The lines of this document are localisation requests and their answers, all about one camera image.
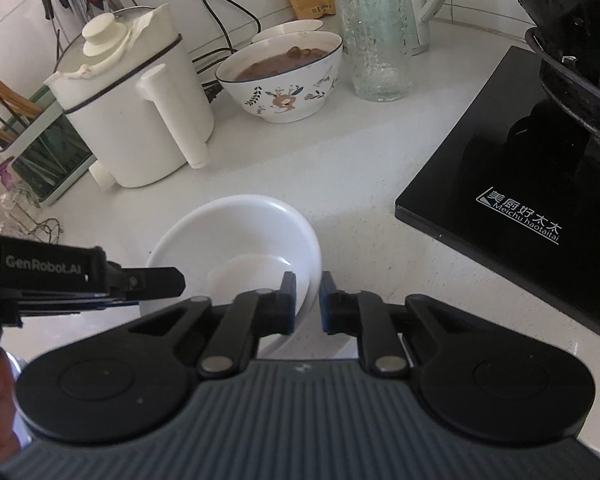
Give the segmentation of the patterned bowl brown food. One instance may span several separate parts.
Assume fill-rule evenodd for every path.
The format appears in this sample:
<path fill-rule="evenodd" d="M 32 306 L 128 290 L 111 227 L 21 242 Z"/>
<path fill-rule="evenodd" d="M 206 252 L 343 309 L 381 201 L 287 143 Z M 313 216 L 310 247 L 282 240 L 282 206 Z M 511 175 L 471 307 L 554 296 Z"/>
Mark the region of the patterned bowl brown food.
<path fill-rule="evenodd" d="M 342 48 L 336 32 L 290 32 L 232 54 L 215 78 L 248 114 L 272 124 L 298 122 L 335 90 Z"/>

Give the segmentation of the textured drinking glass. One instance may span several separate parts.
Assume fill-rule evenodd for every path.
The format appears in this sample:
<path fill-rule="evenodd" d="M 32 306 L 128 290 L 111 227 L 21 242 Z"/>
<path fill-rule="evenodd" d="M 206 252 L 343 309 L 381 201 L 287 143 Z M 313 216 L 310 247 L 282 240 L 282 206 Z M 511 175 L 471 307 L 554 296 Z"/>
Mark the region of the textured drinking glass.
<path fill-rule="evenodd" d="M 415 44 L 411 0 L 336 0 L 336 12 L 355 94 L 372 102 L 404 98 Z"/>

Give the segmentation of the black frying pan on stove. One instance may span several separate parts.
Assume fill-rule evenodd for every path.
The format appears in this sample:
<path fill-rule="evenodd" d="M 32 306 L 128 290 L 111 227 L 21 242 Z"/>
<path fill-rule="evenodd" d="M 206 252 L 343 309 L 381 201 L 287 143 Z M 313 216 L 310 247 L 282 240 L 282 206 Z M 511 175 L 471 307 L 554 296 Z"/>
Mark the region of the black frying pan on stove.
<path fill-rule="evenodd" d="M 517 0 L 534 26 L 524 39 L 541 58 L 547 95 L 588 132 L 600 163 L 600 0 Z"/>

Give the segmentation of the green chopstick holder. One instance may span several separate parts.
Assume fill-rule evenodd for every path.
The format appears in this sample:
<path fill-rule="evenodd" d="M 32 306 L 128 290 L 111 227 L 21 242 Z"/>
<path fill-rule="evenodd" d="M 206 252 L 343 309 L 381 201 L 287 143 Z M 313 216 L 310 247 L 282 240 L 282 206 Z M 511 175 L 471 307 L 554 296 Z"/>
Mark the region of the green chopstick holder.
<path fill-rule="evenodd" d="M 49 88 L 25 98 L 1 79 L 0 159 L 42 205 L 56 202 L 96 162 Z"/>

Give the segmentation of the small white ceramic bowl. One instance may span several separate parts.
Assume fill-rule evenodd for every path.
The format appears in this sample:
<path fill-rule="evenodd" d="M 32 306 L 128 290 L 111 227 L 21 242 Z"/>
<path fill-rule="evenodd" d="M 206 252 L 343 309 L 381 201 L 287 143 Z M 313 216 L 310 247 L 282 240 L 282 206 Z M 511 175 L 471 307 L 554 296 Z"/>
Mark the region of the small white ceramic bowl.
<path fill-rule="evenodd" d="M 262 195 L 212 200 L 176 222 L 148 259 L 184 275 L 181 296 L 229 304 L 241 292 L 276 289 L 296 276 L 296 325 L 311 312 L 322 275 L 322 253 L 309 221 L 297 209 Z"/>

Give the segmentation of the black induction cooktop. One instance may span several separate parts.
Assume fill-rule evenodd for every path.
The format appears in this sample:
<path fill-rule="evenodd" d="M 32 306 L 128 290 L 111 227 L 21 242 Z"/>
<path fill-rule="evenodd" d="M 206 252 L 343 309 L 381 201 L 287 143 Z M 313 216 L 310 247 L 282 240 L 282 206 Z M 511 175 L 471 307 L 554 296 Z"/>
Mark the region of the black induction cooktop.
<path fill-rule="evenodd" d="M 600 163 L 540 73 L 510 48 L 394 213 L 600 335 Z"/>

